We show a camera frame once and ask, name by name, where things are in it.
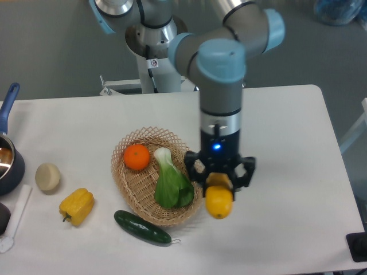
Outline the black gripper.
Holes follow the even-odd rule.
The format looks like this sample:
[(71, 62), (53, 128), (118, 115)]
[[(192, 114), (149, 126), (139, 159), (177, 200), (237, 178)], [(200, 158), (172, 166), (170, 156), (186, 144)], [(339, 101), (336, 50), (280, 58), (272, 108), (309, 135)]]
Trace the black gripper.
[[(186, 151), (184, 164), (192, 182), (196, 182), (205, 192), (207, 178), (211, 173), (229, 174), (232, 183), (233, 200), (241, 188), (250, 185), (256, 168), (256, 158), (253, 156), (239, 156), (240, 131), (230, 135), (215, 137), (200, 131), (200, 152)], [(240, 167), (243, 172), (238, 175), (236, 170)]]

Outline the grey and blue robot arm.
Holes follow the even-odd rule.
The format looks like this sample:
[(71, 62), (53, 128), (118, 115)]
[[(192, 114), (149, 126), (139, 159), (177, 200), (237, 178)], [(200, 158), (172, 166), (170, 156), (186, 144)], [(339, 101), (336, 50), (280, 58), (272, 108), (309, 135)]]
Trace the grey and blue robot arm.
[(242, 88), (249, 57), (284, 40), (285, 24), (274, 9), (254, 1), (214, 1), (220, 28), (203, 35), (179, 33), (172, 1), (90, 1), (107, 32), (135, 28), (134, 44), (146, 58), (166, 57), (200, 91), (201, 149), (186, 153), (189, 178), (207, 196), (213, 175), (225, 175), (229, 192), (247, 187), (256, 160), (239, 153)]

